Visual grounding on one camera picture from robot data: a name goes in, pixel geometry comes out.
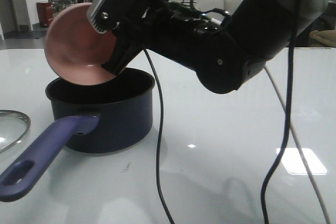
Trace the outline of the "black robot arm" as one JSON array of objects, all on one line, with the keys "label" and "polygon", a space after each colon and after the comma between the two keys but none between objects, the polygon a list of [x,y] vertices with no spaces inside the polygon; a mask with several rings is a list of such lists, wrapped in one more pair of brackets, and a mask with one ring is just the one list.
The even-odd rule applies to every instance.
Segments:
[{"label": "black robot arm", "polygon": [[102,64],[118,75],[143,49],[196,72],[209,91],[237,90],[326,9],[328,0],[243,0],[220,24],[205,11],[169,0],[94,0],[87,19],[117,38]]}]

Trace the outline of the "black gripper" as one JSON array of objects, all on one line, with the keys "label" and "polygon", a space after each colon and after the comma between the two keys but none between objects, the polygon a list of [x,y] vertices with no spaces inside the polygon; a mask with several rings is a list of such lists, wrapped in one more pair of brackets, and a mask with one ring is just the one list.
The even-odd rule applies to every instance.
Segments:
[{"label": "black gripper", "polygon": [[170,0],[94,0],[87,19],[98,33],[116,36],[112,55],[101,68],[118,76],[143,49],[191,69],[224,69],[217,41],[221,27],[212,13],[225,14]]}]

